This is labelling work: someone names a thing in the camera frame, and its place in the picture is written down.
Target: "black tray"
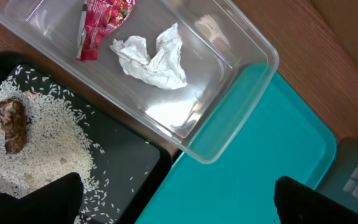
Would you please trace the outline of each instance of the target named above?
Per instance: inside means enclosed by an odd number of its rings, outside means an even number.
[[[21,65],[23,69],[21,74],[15,76],[18,65]],[[24,72],[29,71],[30,68],[35,71],[31,72],[30,80],[26,83],[27,74]],[[13,75],[17,84],[20,84],[21,91],[31,91],[31,87],[34,87],[36,91],[47,94],[50,84],[57,83],[61,86],[61,91],[68,89],[74,93],[74,97],[65,95],[66,99],[72,102],[73,109],[87,111],[86,122],[90,126],[84,122],[78,125],[85,130],[90,139],[99,143],[106,152],[101,154],[99,149],[92,147],[92,157],[98,168],[93,169],[91,175],[100,181],[101,189],[108,191],[104,207],[97,203],[96,205],[90,205],[89,202],[82,204],[80,211],[85,206],[90,210],[91,207],[99,207],[98,215],[88,223],[108,223],[109,218],[99,215],[102,212],[108,213],[114,223],[134,223],[171,169],[172,160],[169,153],[152,142],[147,143],[141,135],[88,103],[69,87],[52,78],[43,82],[42,77],[49,77],[47,74],[39,66],[18,53],[0,52],[0,84],[8,76]],[[61,98],[62,93],[60,96],[55,93],[55,97]],[[109,178],[109,185],[104,187],[104,180],[107,178]],[[92,195],[94,193],[90,192],[84,197],[90,198]]]

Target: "clear plastic container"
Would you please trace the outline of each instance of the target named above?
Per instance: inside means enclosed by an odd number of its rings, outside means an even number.
[[[278,66],[275,49],[229,0],[138,0],[127,21],[102,41],[99,59],[78,62],[75,56],[82,7],[83,1],[79,0],[0,0],[0,23],[203,163],[215,161],[232,138],[208,157],[188,146],[235,83],[239,68],[253,63],[266,66],[249,91],[258,97],[244,102],[251,112]],[[112,40],[126,40],[131,35],[145,37],[147,51],[153,57],[157,36],[176,22],[183,41],[181,65],[188,85],[161,90],[125,75],[117,55],[109,48]]]

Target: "teal tray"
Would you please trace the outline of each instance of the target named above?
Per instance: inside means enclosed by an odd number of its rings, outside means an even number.
[[[247,67],[236,86],[264,67]],[[275,181],[315,189],[335,154],[332,132],[276,73],[221,158],[203,165],[182,154],[137,223],[280,223]]]

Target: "crumpled tissue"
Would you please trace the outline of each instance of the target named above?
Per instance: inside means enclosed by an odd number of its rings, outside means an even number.
[[[157,54],[147,54],[146,39],[131,36],[127,41],[114,39],[110,49],[119,57],[125,74],[161,89],[174,90],[187,86],[185,71],[180,66],[180,49],[183,45],[178,24],[157,37]]]

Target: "pink wrapper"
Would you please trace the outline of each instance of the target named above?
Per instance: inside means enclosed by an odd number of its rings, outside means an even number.
[[[80,22],[76,59],[79,61],[98,59],[100,42],[125,22],[136,1],[86,0]]]

